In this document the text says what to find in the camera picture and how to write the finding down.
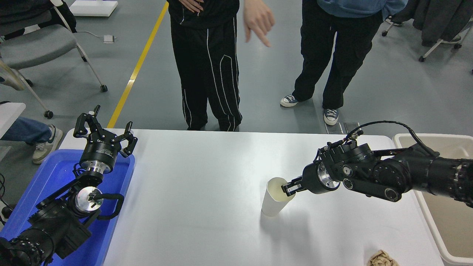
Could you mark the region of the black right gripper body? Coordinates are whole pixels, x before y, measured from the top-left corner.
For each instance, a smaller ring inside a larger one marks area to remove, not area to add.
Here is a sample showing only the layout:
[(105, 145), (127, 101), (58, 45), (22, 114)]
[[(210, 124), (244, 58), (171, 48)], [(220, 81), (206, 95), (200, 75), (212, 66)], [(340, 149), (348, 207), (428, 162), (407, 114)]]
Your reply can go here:
[(302, 187), (316, 195), (328, 192), (327, 187), (322, 184), (318, 176), (320, 165), (321, 162), (313, 162), (304, 167), (302, 172)]

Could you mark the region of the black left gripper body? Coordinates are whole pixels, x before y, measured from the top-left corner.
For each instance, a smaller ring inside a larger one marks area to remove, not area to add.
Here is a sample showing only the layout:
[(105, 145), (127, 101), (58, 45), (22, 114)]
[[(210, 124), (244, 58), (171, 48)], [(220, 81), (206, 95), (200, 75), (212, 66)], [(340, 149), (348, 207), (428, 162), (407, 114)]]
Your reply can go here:
[(104, 163), (108, 168), (113, 168), (121, 148), (120, 143), (111, 143), (107, 139), (102, 141), (90, 134), (79, 163), (84, 168), (86, 162), (98, 161)]

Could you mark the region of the person's hand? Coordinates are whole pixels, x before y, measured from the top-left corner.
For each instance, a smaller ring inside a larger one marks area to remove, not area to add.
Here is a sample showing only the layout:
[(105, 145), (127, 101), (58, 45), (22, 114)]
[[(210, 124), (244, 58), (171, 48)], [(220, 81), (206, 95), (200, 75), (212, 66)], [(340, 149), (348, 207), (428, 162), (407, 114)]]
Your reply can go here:
[(244, 0), (243, 20), (245, 42), (249, 42), (254, 33), (263, 45), (271, 47), (267, 34), (275, 25), (275, 18), (263, 0)]
[(179, 2), (192, 13), (200, 13), (203, 11), (203, 0), (179, 0)]

